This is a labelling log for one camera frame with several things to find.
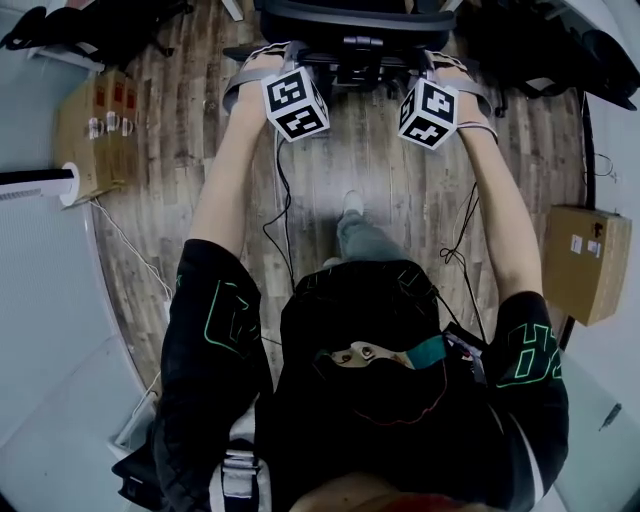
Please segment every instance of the office chair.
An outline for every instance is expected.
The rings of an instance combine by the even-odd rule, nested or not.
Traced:
[[[316,85],[330,101],[334,85],[373,90],[386,85],[390,97],[406,90],[412,72],[424,70],[423,50],[441,50],[455,28],[455,14],[438,12],[434,0],[255,0],[260,29],[269,43],[300,41],[299,66],[315,71]],[[257,48],[225,48],[244,62]]]

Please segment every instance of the black wire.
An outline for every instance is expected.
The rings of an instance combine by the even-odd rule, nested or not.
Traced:
[[[291,258],[291,243],[289,240],[289,208],[291,207],[291,187],[289,186],[289,182],[287,181],[287,178],[284,175],[284,171],[282,170],[282,165],[280,165],[280,150],[282,149],[282,145],[284,144],[284,142],[285,142],[285,139],[282,139],[278,144],[278,148],[276,149],[276,167],[278,171],[278,176],[280,177],[282,186],[286,191],[286,195],[284,199],[284,210],[282,210],[278,215],[276,215],[273,220],[263,224],[262,231],[267,236],[267,238],[271,241],[271,243],[275,245],[276,249],[278,249],[280,256],[282,256],[282,259],[284,260],[284,264],[286,265],[287,271],[289,273],[289,279],[291,281],[291,291],[294,291],[296,288],[296,282],[293,275],[293,259]],[[283,216],[284,216],[284,233],[287,241],[287,254],[289,256],[289,259],[287,259],[287,257],[284,255],[284,252],[282,252],[282,249],[280,249],[280,246],[277,244],[277,242],[273,238],[271,238],[271,235],[269,235],[269,233],[267,232],[267,226],[271,226],[271,224],[274,224]]]
[[[471,189],[471,193],[469,194],[469,200],[467,201],[467,209],[464,213],[464,222],[462,223],[462,229],[460,230],[460,234],[458,235],[458,239],[456,240],[455,245],[453,246],[453,248],[443,247],[442,249],[440,249],[440,257],[444,258],[445,264],[448,264],[452,258],[455,258],[462,265],[462,275],[464,277],[464,282],[466,283],[467,288],[469,289],[469,294],[471,296],[473,296],[473,287],[471,286],[471,280],[469,279],[469,274],[467,273],[467,261],[465,260],[464,255],[458,250],[458,248],[460,247],[460,244],[462,244],[462,238],[464,236],[464,232],[466,231],[467,226],[469,225],[469,221],[471,220],[471,217],[473,217],[473,213],[476,211],[476,207],[478,206],[478,202],[480,201],[480,197],[476,197],[475,201],[473,200],[474,194],[476,193],[477,189],[478,189],[478,184],[474,183],[473,188]],[[438,293],[437,297],[445,305],[445,307],[447,308],[447,311],[449,311],[449,314],[454,319],[456,324],[460,325],[460,322],[458,321],[456,316],[453,314],[453,312],[451,311],[451,308],[449,308],[449,305],[445,302],[442,296]],[[482,341],[487,343],[486,333],[484,332],[484,327],[482,327],[480,310],[478,309],[478,306],[474,300],[472,300],[471,302],[473,304],[473,309],[478,319],[478,325],[480,326]]]
[[[282,346],[282,343],[280,343],[279,341],[272,340],[272,339],[266,338],[266,337],[264,337],[264,336],[261,336],[261,338],[262,338],[263,340],[270,341],[271,343],[274,343],[275,345],[280,345],[280,346]]]
[[[609,167],[609,170],[604,173],[604,174],[598,174],[597,172],[593,173],[593,176],[598,176],[599,178],[606,178],[607,176],[611,176],[611,174],[613,173],[613,161],[611,160],[611,158],[609,158],[607,155],[603,155],[602,153],[594,153],[594,156],[599,156],[601,158],[604,158],[606,160],[608,160],[609,164],[611,165],[611,167]],[[587,184],[587,170],[584,170],[584,173],[582,173],[582,182],[586,185]]]

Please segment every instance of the red wire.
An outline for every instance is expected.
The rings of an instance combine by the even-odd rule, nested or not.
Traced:
[[[398,424],[413,425],[414,423],[418,423],[420,420],[422,420],[422,418],[424,418],[425,414],[427,414],[428,412],[433,411],[436,408],[436,406],[438,405],[438,402],[440,401],[440,399],[447,392],[447,367],[444,364],[444,359],[442,360],[442,370],[443,370],[443,373],[444,373],[444,389],[442,390],[442,393],[440,393],[440,396],[436,399],[436,401],[433,403],[433,405],[431,407],[427,407],[424,411],[422,411],[420,416],[417,419],[413,420],[413,421],[395,420],[395,421],[392,421],[391,423],[379,423],[379,422],[375,421],[374,419],[370,418],[369,416],[366,416],[365,414],[362,414],[361,412],[356,411],[355,409],[353,409],[353,412],[355,412],[358,416],[361,416],[362,418],[364,418],[366,420],[369,420],[370,422],[375,423],[376,425],[378,425],[380,427],[392,427],[393,425],[398,425]]]

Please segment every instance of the shoe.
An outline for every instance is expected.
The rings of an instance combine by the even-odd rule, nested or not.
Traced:
[[[357,212],[360,215],[364,214],[364,201],[362,200],[362,196],[355,190],[347,192],[347,195],[344,196],[342,201],[342,215],[350,211]]]

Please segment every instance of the cardboard box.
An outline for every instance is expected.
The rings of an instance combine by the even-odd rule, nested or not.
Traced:
[[[129,180],[133,180],[138,173],[137,103],[138,88],[136,83],[134,80],[127,78],[125,82],[122,136],[124,138],[125,167]]]
[[[127,184],[124,137],[122,119],[124,117],[124,97],[126,76],[120,71],[109,71],[107,81],[107,138],[109,140],[109,158],[113,182]]]
[[[631,220],[554,206],[545,242],[545,298],[581,324],[613,315],[627,270]]]
[[[76,202],[116,186],[106,136],[106,90],[106,78],[95,76],[66,98],[56,112],[54,160],[58,166],[73,162],[78,167]]]

